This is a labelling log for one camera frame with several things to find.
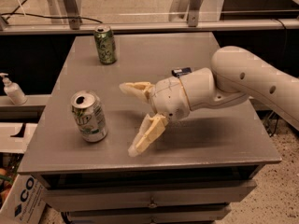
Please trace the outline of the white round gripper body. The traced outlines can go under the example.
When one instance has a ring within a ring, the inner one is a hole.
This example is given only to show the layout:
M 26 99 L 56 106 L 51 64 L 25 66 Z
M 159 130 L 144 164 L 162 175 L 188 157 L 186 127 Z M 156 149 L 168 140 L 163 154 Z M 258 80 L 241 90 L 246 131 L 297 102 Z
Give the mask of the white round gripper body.
M 150 92 L 149 103 L 155 113 L 171 121 L 184 119 L 190 114 L 185 90 L 177 77 L 158 81 Z

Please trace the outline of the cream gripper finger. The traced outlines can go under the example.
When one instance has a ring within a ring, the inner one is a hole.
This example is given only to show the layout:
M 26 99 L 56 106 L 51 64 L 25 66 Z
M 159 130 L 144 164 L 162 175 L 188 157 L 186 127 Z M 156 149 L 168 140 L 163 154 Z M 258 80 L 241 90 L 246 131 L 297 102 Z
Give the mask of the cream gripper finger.
M 151 117 L 149 114 L 144 117 L 138 134 L 128 149 L 130 157 L 136 157 L 143 153 L 156 139 L 165 131 L 168 119 L 161 114 Z
M 150 99 L 150 92 L 153 88 L 153 84 L 150 82 L 124 82 L 119 85 L 120 90 L 129 96 L 134 96 L 144 103 L 147 103 Z

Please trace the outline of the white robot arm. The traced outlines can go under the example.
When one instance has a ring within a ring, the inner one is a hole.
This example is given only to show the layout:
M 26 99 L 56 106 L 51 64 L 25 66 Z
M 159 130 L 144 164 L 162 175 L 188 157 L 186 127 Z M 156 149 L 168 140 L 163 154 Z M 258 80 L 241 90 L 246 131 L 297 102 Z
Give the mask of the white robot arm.
M 218 109 L 253 97 L 299 129 L 299 78 L 288 75 L 246 49 L 227 46 L 212 56 L 211 66 L 188 74 L 150 82 L 122 83 L 120 89 L 149 104 L 154 115 L 144 117 L 128 149 L 131 157 L 143 153 L 165 131 L 200 108 Z

